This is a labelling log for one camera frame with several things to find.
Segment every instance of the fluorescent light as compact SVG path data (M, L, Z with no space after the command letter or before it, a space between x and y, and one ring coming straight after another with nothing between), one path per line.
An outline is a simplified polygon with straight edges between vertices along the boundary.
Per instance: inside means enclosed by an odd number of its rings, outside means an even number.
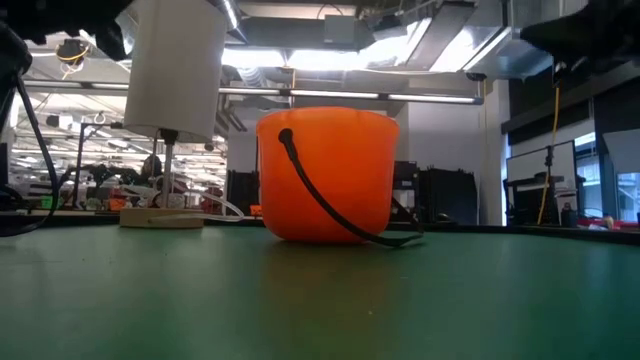
M407 62L407 60L409 60L409 57L411 57L411 54L413 54L413 52L416 50L416 47L420 43L420 40L422 40L424 33L426 33L427 29L429 29L430 24L431 18L427 18L422 19L420 23L416 21L407 26L407 34L409 34L408 41L400 55L398 55L398 57L396 58L396 66L404 64Z
M213 153L195 154L195 155L194 154L191 154L191 155L180 155L180 154L177 154L177 155L175 155L175 158L176 159L207 159L207 160L211 160L211 159L215 159L215 158L220 158L220 156L219 155L213 155Z
M129 143L122 140L107 140L107 144L111 144L113 146L117 146L119 148L126 149L129 147Z
M293 96L316 96L316 97L333 97L345 99L377 99L378 94L375 93L359 93L347 91L322 91L322 90L291 90Z
M498 44L500 44L500 42L502 42L502 40L506 38L509 34L511 34L511 27L506 27L495 39L493 39L493 41L487 44L487 46L485 46L484 49L482 49L482 51L480 51L476 56L474 56L471 59L471 61L469 61L467 65L465 65L462 68L462 70L469 71L471 68L476 66L476 64L480 60L482 60L485 56L487 56L491 52L491 50L493 50L496 46L498 46Z
M94 89L102 90L129 90L129 84L118 83L91 83Z
M233 95L280 95L278 89L259 89L259 88L220 88L220 94Z
M400 94L390 94L389 100L433 102L433 103L446 103L446 104L474 104L476 102L476 99L468 98L468 97L437 96L437 95L400 95Z
M440 57L429 71L456 72L468 63L475 54L473 35L468 29L462 28L440 54Z
M144 151L144 152L146 152L147 154L153 154L153 151L151 151L151 150L149 150L149 149L147 149L147 148L143 148L142 146L138 146L138 145L136 145L136 144L129 144L129 146L131 146L131 147L133 147L133 148L136 148L136 149L138 149L138 150L140 150L140 151Z
M98 135L100 135L100 136L102 136L102 137L106 137L106 138L110 138L110 137L111 137L111 134L106 133L106 132L104 132L104 131L102 131L102 130L98 130L98 131L96 131L96 134L98 134Z
M28 80L27 83L30 87L38 87L44 86L47 88L50 87L59 87L65 89L81 89L82 84L76 81L55 81L55 80Z
M224 49L222 64L237 68L285 66L278 50Z
M588 133L586 135L580 136L579 138L576 138L574 142L575 142L575 146L581 146L581 145L586 145L586 144L596 142L596 133L592 132L592 133Z
M289 58L287 66L298 70L354 70L366 67L356 52L330 50L296 50Z

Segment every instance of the white cylinder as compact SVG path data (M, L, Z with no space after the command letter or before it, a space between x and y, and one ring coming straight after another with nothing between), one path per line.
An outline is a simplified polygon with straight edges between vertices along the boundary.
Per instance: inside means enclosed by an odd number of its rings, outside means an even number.
M178 141L213 137L226 18L205 0L143 0L124 127Z

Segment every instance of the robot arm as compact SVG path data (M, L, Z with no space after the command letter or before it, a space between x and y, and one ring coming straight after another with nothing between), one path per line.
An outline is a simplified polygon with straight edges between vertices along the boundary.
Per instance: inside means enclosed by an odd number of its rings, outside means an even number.
M606 72L640 60L640 0L591 0L579 12L522 30L520 38L554 57L566 73Z

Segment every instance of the ceiling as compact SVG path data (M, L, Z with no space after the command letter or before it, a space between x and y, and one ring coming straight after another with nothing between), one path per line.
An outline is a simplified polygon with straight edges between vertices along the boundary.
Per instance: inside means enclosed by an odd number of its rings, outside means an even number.
M358 15L359 18L370 19L381 18L380 14L394 14L403 12L401 16L404 27L410 24L419 24L421 19L430 19L433 16L434 8L442 4L443 0L431 2L428 6L419 6L423 3L418 1L395 1L387 2L360 0L335 0L333 5L326 5L320 0L239 0L237 7L242 13L244 23L247 19L265 19L277 17L277 21L282 23L282 28L286 31L287 21L319 21L322 22L325 15L337 15L342 12L343 15ZM552 1L539 1L540 3L552 3ZM456 56L460 56L453 49L456 41L468 42L463 46L471 46L469 49L478 50L484 46L489 39L502 29L503 7L502 0L482 0L478 2L478 6L465 18L464 24L460 24L462 30L454 29L455 33L451 34L451 42L445 48L441 56L447 53L450 58L441 63L447 63L456 60ZM513 6L517 6L520 0L513 0ZM134 42L137 21L139 19L138 4L134 2L119 18L119 23L123 27L125 36L128 36L131 42ZM417 29L407 27L405 31L407 43L410 42L411 36L415 35ZM47 79L47 80L70 80L83 82L115 82L128 83L130 76L131 61L116 63L108 59L99 49L93 47L91 52L85 58L81 68L77 71L69 71L69 67L63 65L55 56L55 49L65 39L69 38L64 33L53 34L47 38L47 44L44 46L36 46L29 43L29 48L34 54L33 65L27 73L28 78ZM229 46L237 46L238 41L231 35L227 36ZM289 59L295 49L279 49L286 59ZM399 49L389 49L382 51L382 55L389 54L394 59L397 58ZM492 72L499 73L504 71L501 68L505 63L509 62L510 57L521 56L522 53L531 51L526 46L517 42L513 35L506 37L495 47L493 52L479 62L480 69L487 70L491 75ZM407 63L398 64L393 61L384 60L376 63L374 66L369 64L367 68L357 68L351 71L345 70L291 70L283 68L260 68L262 83L270 87L292 87L295 83L297 89L310 90L341 90L341 91L367 91L382 93L412 93L412 94L443 94L443 95L464 95L476 96L478 86L476 83L467 79L461 71L455 73L431 73L430 69L424 68L423 64ZM223 83L226 85L243 84L242 76L233 66L225 65L223 67ZM50 115L71 116L76 122L84 121L93 123L94 118L101 121L101 116L105 116L105 123L120 122L124 117L126 107L126 98L118 96L100 96L87 95L79 91L78 94L56 94L56 93L33 93L30 94L34 107L37 108L43 133L51 139L52 148L64 149L60 151L69 151L69 154L54 154L56 162L60 166L61 171L75 162L75 156L71 154L78 147L78 132L74 130L62 130L52 128L46 125L46 118ZM231 101L234 107L234 114L238 120L247 128L249 132L254 131L255 124L265 114L288 108L291 105L289 99L273 99L273 98L256 98L256 97L234 97ZM374 110L386 112L390 116L395 116L402 108L402 103L372 101L372 100L348 100L348 99L325 99L325 98L297 98L294 102L296 107L310 106L346 106L359 109ZM233 127L229 133L223 133L222 137L227 138L235 133ZM15 149L22 151L32 151L33 153L23 152L20 156L36 157L38 149L35 139L32 137L31 129L27 122L22 122L17 128L18 141ZM127 141L129 146L127 149L114 148L109 146L109 140ZM224 166L226 164L226 143L222 138L214 141L216 149L213 152L206 152L202 145L180 145L176 149L176 157L178 160L178 172L190 176L197 182L221 182L224 180ZM135 134L127 133L124 130L111 129L103 126L100 132L93 134L92 138L84 145L84 151L88 155L83 157L86 162L103 162L109 161L114 165L127 166L139 169L142 160L153 150L153 142L149 139L142 139ZM162 152L162 147L158 147L158 152ZM180 157L180 155L193 155L189 158ZM28 172L42 171L44 164L40 159L37 163L30 162L29 167L17 165L15 160L12 171Z

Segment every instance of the black cable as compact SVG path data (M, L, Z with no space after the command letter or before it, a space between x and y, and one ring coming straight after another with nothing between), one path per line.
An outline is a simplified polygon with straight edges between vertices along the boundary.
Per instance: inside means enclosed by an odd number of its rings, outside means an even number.
M342 12L342 10L340 10L339 7L333 5L333 4L323 4L320 7L320 10L318 10L318 14L316 15L316 19L320 19L320 14L322 13L322 10L324 10L325 7L327 7L327 5L331 6L332 8L338 10L338 12L340 13L340 15L344 16L344 13Z
M293 167L296 169L296 173L298 173L298 177L304 184L305 188L309 191L311 196L316 200L316 202L324 209L324 211L331 216L333 220L335 220L338 224L340 224L345 229L349 230L352 234L376 244L381 244L390 247L400 247L411 240L416 240L422 238L422 229L419 227L417 230L419 234L411 235L403 238L385 238L382 236L371 234L365 230L362 230L349 220L347 220L344 216L340 215L336 209L334 209L331 204L320 194L318 189L313 185L307 173L304 171L300 160L298 159L298 151L296 150L296 146L293 143L293 131L291 129L285 128L280 131L278 135L278 140L284 145L287 155L293 163Z
M53 214L55 213L58 207L58 177L56 175L56 169L53 166L53 160L51 160L51 155L49 155L49 151L47 150L47 145L44 142L44 138L42 137L42 133L40 133L40 128L38 126L38 118L36 117L36 113L33 110L33 106L31 105L31 100L29 100L29 94L27 93L27 89L24 86L24 82L22 78L17 75L16 76L16 88L18 93L20 93L20 97L22 98L22 102L24 103L24 108L27 112L27 116L29 117L29 122L31 122L31 127L33 128L33 132L36 135L36 140L38 141L38 145L40 146L40 150L42 151L42 157L44 158L44 162L47 164L47 170L49 172L49 177L51 178L51 208L49 209L49 214L47 216L33 224L24 225L17 229L2 229L0 230L0 237L9 237L16 236L20 234L26 234L33 230L36 230L42 224L44 224L47 220L49 220Z

